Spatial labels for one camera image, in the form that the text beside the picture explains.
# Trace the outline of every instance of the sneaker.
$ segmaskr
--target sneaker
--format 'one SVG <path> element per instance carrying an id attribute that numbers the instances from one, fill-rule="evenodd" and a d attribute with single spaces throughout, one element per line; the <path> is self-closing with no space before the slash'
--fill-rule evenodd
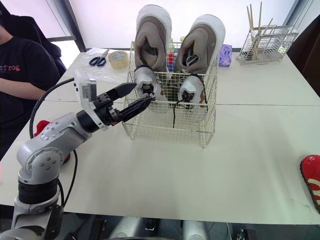
<path id="1" fill-rule="evenodd" d="M 151 102 L 149 109 L 155 113 L 166 113 L 169 110 L 167 97 L 161 89 L 161 84 L 157 81 L 154 71 L 148 65 L 141 65 L 134 70 L 134 82 L 136 91 L 140 98 L 152 97 L 157 101 Z"/>
<path id="2" fill-rule="evenodd" d="M 190 74 L 184 79 L 178 93 L 178 100 L 184 103 L 192 103 L 192 105 L 186 104 L 184 107 L 190 113 L 197 122 L 202 121 L 208 112 L 208 107 L 205 105 L 193 105 L 193 104 L 207 104 L 206 90 L 204 81 L 197 74 Z"/>
<path id="3" fill-rule="evenodd" d="M 136 18 L 135 66 L 149 65 L 155 72 L 167 72 L 167 51 L 171 38 L 169 13 L 157 5 L 146 5 Z"/>
<path id="4" fill-rule="evenodd" d="M 218 57 L 225 35 L 225 26 L 219 18 L 209 14 L 199 16 L 181 44 L 174 72 L 206 74 Z"/>
<path id="5" fill-rule="evenodd" d="M 311 194 L 314 206 L 320 213 L 320 155 L 306 156 L 301 161 L 300 171 Z"/>

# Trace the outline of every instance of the tape roll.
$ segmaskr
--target tape roll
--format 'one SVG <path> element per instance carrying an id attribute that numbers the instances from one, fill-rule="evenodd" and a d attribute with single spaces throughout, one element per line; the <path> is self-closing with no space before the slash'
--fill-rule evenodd
<path id="1" fill-rule="evenodd" d="M 128 53 L 125 51 L 114 51 L 108 54 L 108 59 L 114 69 L 124 69 L 129 65 Z"/>

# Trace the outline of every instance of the wire basket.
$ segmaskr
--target wire basket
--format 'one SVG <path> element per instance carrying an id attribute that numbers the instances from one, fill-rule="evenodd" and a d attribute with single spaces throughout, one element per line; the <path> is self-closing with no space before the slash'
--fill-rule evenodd
<path id="1" fill-rule="evenodd" d="M 129 72 L 127 81 L 135 81 L 134 71 L 135 52 L 134 42 L 131 44 L 129 57 Z M 216 90 L 218 58 L 209 66 L 207 74 L 199 74 L 204 86 L 207 103 L 187 103 L 178 101 L 179 87 L 185 77 L 190 74 L 174 73 L 175 59 L 181 43 L 171 42 L 171 52 L 167 54 L 169 72 L 155 72 L 157 82 L 160 83 L 168 101 L 153 101 L 149 107 L 139 115 L 122 123 L 128 136 L 133 140 L 136 137 L 173 140 L 180 142 L 200 143 L 204 148 L 215 133 L 216 122 Z M 124 107 L 139 99 L 134 89 L 124 99 Z"/>
<path id="2" fill-rule="evenodd" d="M 261 31 L 255 27 L 249 30 L 244 45 L 236 58 L 240 64 L 265 64 L 281 61 L 294 42 L 298 32 L 294 26 L 262 26 Z"/>

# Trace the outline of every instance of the white table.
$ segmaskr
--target white table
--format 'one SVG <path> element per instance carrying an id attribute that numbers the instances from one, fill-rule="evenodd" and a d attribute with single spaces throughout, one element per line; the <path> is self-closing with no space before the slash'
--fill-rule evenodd
<path id="1" fill-rule="evenodd" d="M 230 67 L 219 67 L 216 103 L 219 105 L 296 105 L 320 106 L 320 98 L 311 89 L 288 56 L 281 62 L 247 64 L 241 66 L 232 56 Z M 89 65 L 85 53 L 80 53 L 59 82 L 74 76 L 74 70 Z M 120 84 L 97 79 L 97 93 L 101 94 Z M 73 83 L 58 88 L 47 101 L 77 102 Z"/>
<path id="2" fill-rule="evenodd" d="M 76 102 L 46 101 L 35 122 L 76 112 Z M 319 106 L 219 105 L 206 149 L 137 138 L 119 124 L 78 149 L 67 212 L 255 224 L 320 224 L 300 170 L 320 154 Z M 18 192 L 16 160 L 26 126 L 1 161 L 0 203 Z M 61 168 L 69 188 L 72 158 Z"/>

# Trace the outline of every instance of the scissors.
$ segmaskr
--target scissors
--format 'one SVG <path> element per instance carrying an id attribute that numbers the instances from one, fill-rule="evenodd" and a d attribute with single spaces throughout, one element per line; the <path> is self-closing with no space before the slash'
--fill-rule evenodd
<path id="1" fill-rule="evenodd" d="M 89 62 L 89 64 L 91 66 L 97 66 L 97 67 L 102 67 L 103 65 L 106 64 L 106 56 L 108 54 L 110 49 L 107 49 L 101 56 L 96 56 L 93 59 L 91 59 L 91 61 Z"/>

